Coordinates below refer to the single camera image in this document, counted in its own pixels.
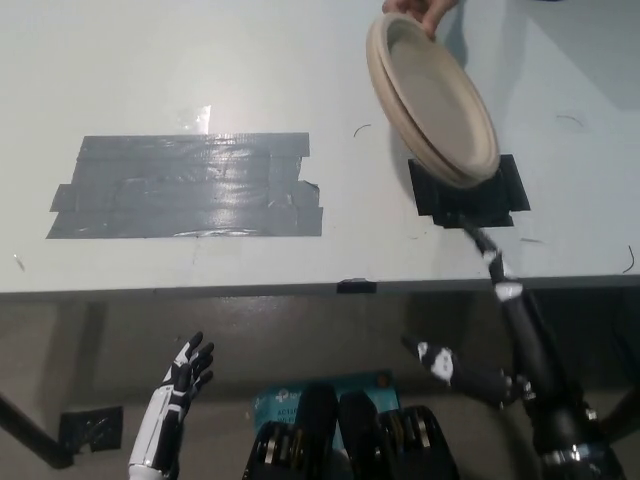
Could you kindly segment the person's bare hand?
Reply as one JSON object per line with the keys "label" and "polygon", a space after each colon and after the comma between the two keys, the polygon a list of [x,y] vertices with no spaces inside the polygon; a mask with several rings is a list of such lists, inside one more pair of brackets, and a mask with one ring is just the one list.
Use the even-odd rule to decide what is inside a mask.
{"label": "person's bare hand", "polygon": [[441,20],[457,4],[457,0],[385,0],[382,12],[413,17],[421,24],[426,35],[434,40]]}

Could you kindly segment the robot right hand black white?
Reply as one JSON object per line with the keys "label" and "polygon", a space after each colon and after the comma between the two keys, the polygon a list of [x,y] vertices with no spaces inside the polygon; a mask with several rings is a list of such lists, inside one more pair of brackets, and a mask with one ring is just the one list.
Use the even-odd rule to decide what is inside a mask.
{"label": "robot right hand black white", "polygon": [[485,262],[513,347],[513,372],[463,361],[451,348],[415,335],[402,343],[435,380],[502,409],[521,400],[533,428],[534,449],[547,464],[578,462],[605,448],[580,389],[569,380],[533,295],[511,271],[494,241],[459,218]]}

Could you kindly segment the robot left hand black white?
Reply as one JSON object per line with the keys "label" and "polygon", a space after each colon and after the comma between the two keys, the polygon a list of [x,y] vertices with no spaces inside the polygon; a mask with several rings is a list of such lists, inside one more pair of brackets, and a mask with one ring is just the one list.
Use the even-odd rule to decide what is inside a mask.
{"label": "robot left hand black white", "polygon": [[180,350],[167,371],[161,388],[170,393],[170,403],[187,413],[201,389],[213,378],[214,344],[201,345],[204,335],[198,331]]}

